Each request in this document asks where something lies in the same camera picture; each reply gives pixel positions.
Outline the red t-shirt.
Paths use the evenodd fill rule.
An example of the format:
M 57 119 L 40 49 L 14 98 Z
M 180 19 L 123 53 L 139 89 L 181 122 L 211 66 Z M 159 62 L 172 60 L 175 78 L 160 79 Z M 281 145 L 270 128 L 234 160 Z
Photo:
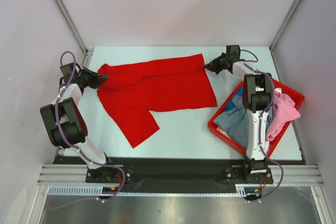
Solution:
M 105 63 L 98 73 L 108 79 L 98 88 L 97 95 L 135 148 L 160 128 L 153 111 L 217 106 L 204 64 L 201 54 L 118 66 Z

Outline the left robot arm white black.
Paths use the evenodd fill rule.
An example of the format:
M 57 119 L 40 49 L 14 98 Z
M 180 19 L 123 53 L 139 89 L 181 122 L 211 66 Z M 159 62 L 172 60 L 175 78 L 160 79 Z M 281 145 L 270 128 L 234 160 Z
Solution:
M 40 108 L 40 114 L 53 146 L 69 149 L 87 164 L 87 179 L 98 183 L 110 182 L 116 169 L 110 159 L 88 137 L 87 125 L 78 109 L 85 88 L 97 89 L 108 76 L 81 68 L 76 63 L 60 66 L 59 94 L 49 105 Z

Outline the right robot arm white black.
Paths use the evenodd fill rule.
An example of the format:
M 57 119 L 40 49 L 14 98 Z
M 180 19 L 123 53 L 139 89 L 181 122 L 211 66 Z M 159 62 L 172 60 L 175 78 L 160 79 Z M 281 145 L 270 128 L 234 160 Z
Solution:
M 248 145 L 243 166 L 238 173 L 238 181 L 256 184 L 271 175 L 268 169 L 266 151 L 266 124 L 269 109 L 274 101 L 272 77 L 249 65 L 258 59 L 246 60 L 240 57 L 238 45 L 226 47 L 226 52 L 204 66 L 205 69 L 219 74 L 223 70 L 243 80 L 242 104 L 248 116 Z

